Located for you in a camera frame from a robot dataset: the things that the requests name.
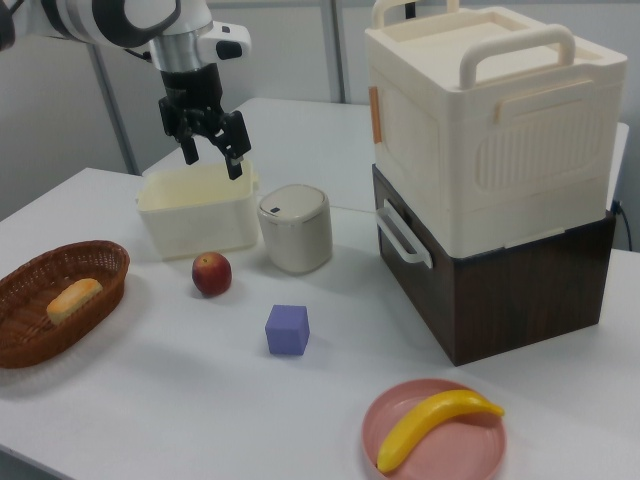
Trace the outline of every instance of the brown basket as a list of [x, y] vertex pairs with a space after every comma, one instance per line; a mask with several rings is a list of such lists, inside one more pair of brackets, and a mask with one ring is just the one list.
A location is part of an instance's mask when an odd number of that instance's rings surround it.
[[[44, 253], [2, 279], [0, 367], [36, 365], [80, 340], [118, 305], [128, 268], [124, 248], [95, 240]], [[47, 316], [47, 305], [82, 278], [95, 278], [102, 291], [55, 326]]]

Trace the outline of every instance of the red fruit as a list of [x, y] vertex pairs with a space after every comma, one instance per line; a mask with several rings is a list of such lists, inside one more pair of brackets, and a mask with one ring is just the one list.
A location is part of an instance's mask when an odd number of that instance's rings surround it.
[[219, 253], [206, 252], [193, 261], [191, 278], [204, 295], [220, 295], [231, 286], [231, 265]]

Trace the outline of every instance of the blue block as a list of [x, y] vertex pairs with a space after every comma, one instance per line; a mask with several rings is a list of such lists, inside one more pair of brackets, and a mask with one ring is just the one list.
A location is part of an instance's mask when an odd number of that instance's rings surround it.
[[302, 355], [309, 341], [307, 307], [274, 305], [264, 329], [272, 355]]

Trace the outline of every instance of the bread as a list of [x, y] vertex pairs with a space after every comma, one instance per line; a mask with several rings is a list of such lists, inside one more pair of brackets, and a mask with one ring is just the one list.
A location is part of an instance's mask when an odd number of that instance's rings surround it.
[[101, 290], [102, 285], [93, 278], [78, 280], [53, 299], [47, 306], [47, 315], [54, 325], [60, 325]]

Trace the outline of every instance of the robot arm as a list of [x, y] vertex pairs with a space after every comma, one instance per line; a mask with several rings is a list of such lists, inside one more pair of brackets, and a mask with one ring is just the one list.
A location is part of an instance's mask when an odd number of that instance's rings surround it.
[[217, 63], [251, 50], [246, 28], [214, 22], [205, 0], [0, 0], [0, 51], [36, 34], [119, 48], [147, 44], [167, 96], [160, 100], [165, 133], [187, 164], [198, 160], [193, 135], [224, 155], [229, 178], [242, 174], [251, 149], [240, 112], [220, 106]]

